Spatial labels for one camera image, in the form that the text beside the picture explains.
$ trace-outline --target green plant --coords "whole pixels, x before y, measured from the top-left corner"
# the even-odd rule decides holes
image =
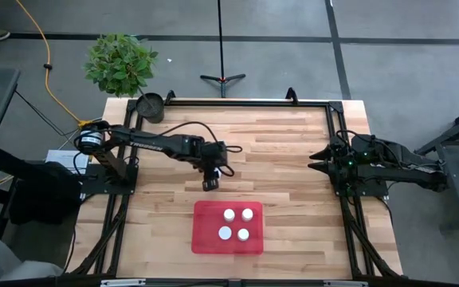
[[[109,34],[96,40],[84,64],[86,79],[98,84],[101,92],[133,97],[153,77],[151,66],[157,52],[141,46],[132,36]]]

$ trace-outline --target yellow cable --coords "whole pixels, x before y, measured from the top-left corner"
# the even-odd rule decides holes
[[[0,179],[0,183],[5,183],[5,182],[9,181],[9,180],[12,179],[12,178],[13,178],[12,175],[8,175],[8,176],[6,176],[6,177]]]
[[[40,35],[42,37],[42,39],[44,39],[44,42],[45,42],[45,47],[47,48],[47,65],[50,65],[51,64],[51,49],[49,48],[49,43],[47,42],[47,39],[45,38],[45,35],[44,33],[41,31],[41,28],[40,26],[38,25],[38,23],[35,21],[35,19],[33,18],[33,16],[31,16],[31,14],[28,12],[28,10],[24,7],[24,5],[22,5],[22,3],[19,1],[19,0],[15,0],[17,2],[17,4],[22,8],[22,10],[24,10],[24,13],[26,13],[26,15],[28,15],[29,19],[31,19],[31,21],[33,22],[33,24],[37,27],[38,29],[38,32],[40,32]],[[92,121],[91,120],[79,120],[78,117],[76,117],[76,115],[74,115],[72,112],[70,112],[70,110],[65,107],[64,104],[62,104],[53,94],[53,92],[51,92],[51,89],[49,88],[49,69],[45,69],[45,89],[47,90],[47,92],[49,93],[49,95],[70,115],[72,116],[72,118],[74,118],[74,120],[77,121],[77,123],[79,124],[79,127],[81,128],[82,126],[84,126],[85,124],[89,124],[91,123]]]

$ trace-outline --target gray floor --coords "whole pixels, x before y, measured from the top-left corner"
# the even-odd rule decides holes
[[[208,0],[23,1],[46,32],[215,35],[217,7]],[[459,38],[459,0],[333,0],[341,37]],[[324,0],[223,1],[226,35],[330,36]],[[0,0],[0,26],[18,32],[34,27],[20,8]],[[106,95],[84,80],[80,69],[91,41],[50,41],[51,88],[83,119],[101,116]],[[198,75],[218,76],[218,45],[210,41],[149,41],[159,51],[149,91],[165,95],[218,97]],[[292,86],[300,98],[341,99],[332,44],[227,42],[226,75],[247,77],[229,97],[281,98]],[[364,100],[371,130],[379,137],[420,147],[459,115],[459,45],[342,45],[351,96]],[[22,71],[18,90],[63,128],[75,122],[43,87],[45,47],[38,40],[0,43],[0,67]],[[0,147],[26,159],[41,159],[63,143],[17,97],[0,129]],[[399,254],[405,275],[459,283],[459,232],[442,235],[438,225],[459,216],[451,194],[397,184],[391,192]],[[8,241],[22,258],[62,265],[73,221],[60,228],[28,224]],[[33,240],[38,233],[41,241]],[[47,243],[58,248],[45,252]]]

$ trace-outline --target potted plant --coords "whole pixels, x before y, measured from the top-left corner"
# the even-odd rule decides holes
[[[109,34],[96,40],[84,65],[86,79],[98,84],[101,92],[121,97],[140,93],[137,112],[151,123],[164,118],[163,98],[153,92],[144,93],[147,79],[153,77],[151,66],[158,53],[141,46],[132,36]]]

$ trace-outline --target red tray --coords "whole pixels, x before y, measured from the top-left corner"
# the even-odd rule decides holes
[[[232,222],[224,220],[224,210],[235,211]],[[250,208],[253,219],[244,222],[242,211]],[[221,202],[198,201],[194,204],[192,229],[192,252],[196,254],[262,254],[263,253],[263,206],[259,202]],[[219,229],[228,226],[231,238],[219,238]],[[241,228],[249,231],[249,239],[238,240],[237,232]]]

